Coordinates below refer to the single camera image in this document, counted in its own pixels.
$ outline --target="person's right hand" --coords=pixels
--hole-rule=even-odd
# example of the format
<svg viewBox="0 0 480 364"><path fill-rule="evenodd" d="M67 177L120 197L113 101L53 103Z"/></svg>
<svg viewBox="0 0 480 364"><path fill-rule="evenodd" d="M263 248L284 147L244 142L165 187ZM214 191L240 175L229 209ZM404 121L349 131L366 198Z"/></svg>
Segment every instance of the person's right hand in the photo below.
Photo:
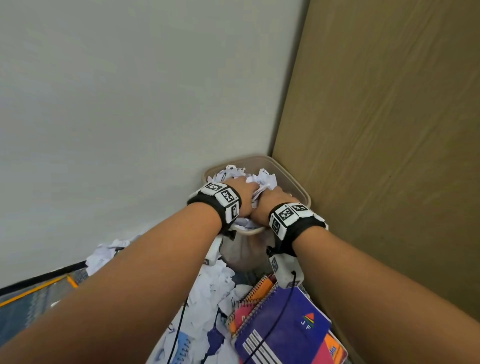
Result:
<svg viewBox="0 0 480 364"><path fill-rule="evenodd" d="M253 209L250 218L258 224L268 226L268 214L270 214L270 211L279 204L290 202L299 201L292 195L283 192L280 186L275 187L272 191L266 189L260 195L258 207Z"/></svg>

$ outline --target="forearm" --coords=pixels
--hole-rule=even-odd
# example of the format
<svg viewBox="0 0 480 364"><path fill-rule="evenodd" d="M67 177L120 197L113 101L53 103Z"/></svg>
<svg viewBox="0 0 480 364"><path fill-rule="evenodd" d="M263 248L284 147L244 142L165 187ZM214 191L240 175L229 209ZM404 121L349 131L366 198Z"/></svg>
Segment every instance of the forearm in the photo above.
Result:
<svg viewBox="0 0 480 364"><path fill-rule="evenodd" d="M187 298L220 228L212 207L184 208L7 343L0 362L144 363Z"/></svg>
<svg viewBox="0 0 480 364"><path fill-rule="evenodd" d="M478 361L480 324L423 286L319 227L293 248L311 294L366 362Z"/></svg>

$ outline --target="wooden panel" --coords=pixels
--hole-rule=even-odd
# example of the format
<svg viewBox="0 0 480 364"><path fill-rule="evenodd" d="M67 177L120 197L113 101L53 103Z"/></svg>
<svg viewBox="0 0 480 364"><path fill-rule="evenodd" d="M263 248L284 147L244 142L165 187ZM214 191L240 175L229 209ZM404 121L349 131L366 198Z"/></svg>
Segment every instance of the wooden panel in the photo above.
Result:
<svg viewBox="0 0 480 364"><path fill-rule="evenodd" d="M312 1L273 157L332 232L480 319L480 1Z"/></svg>

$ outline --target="trash bin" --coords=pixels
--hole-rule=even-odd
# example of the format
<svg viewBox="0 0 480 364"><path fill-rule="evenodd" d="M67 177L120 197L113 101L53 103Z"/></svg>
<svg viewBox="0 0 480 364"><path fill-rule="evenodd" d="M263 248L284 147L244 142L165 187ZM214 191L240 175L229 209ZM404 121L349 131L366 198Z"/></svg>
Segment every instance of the trash bin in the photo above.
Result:
<svg viewBox="0 0 480 364"><path fill-rule="evenodd" d="M293 176L288 173L276 160L269 156L254 155L236 160L229 160L215 167L209 168L202 176L202 182L207 183L207 177L213 177L225 166L232 164L238 168L245 168L247 174L258 174L261 168L275 174L277 184L282 189L297 198L305 206L310 207L312 200ZM275 245L274 233L271 229L260 227L245 231L232 225L237 231L235 240L227 237L223 239L220 253L230 268L237 272L257 271L258 275L269 273L271 268L268 263L266 247Z"/></svg>

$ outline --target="black wristband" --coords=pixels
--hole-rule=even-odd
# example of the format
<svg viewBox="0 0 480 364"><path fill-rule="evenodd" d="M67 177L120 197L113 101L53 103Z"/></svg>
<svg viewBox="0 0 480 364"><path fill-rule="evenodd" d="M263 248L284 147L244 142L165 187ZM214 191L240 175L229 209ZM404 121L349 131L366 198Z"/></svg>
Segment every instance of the black wristband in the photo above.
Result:
<svg viewBox="0 0 480 364"><path fill-rule="evenodd" d="M204 187L202 187L200 190L196 192L195 195L193 195L188 201L187 205L193 204L195 202L202 202L204 204L210 205L215 209L215 211L218 213L218 216L220 217L220 220L222 221L222 228L219 232L219 234L225 235L227 231L230 229L232 226L233 222L235 221L236 217L239 215L240 212L240 207L241 207L241 197L240 194L231 186L228 186L226 189L231 189L233 193L236 195L238 199L235 200L235 202L238 202L238 210L236 210L236 206L233 206L232 210L232 205L229 205L228 207L223 206L218 199L214 195L208 195L204 194L201 192L201 190L205 187L208 187L210 183L207 183ZM231 221L227 222L227 213L232 214L231 216Z"/></svg>
<svg viewBox="0 0 480 364"><path fill-rule="evenodd" d="M285 207L284 211L278 215L276 211L284 205L288 207ZM289 218L296 220L286 224L285 221L288 221ZM270 254L297 256L292 248L292 244L300 234L312 226L328 229L327 224L320 216L300 203L279 204L270 211L268 219L269 225L275 233L275 249L270 250Z"/></svg>

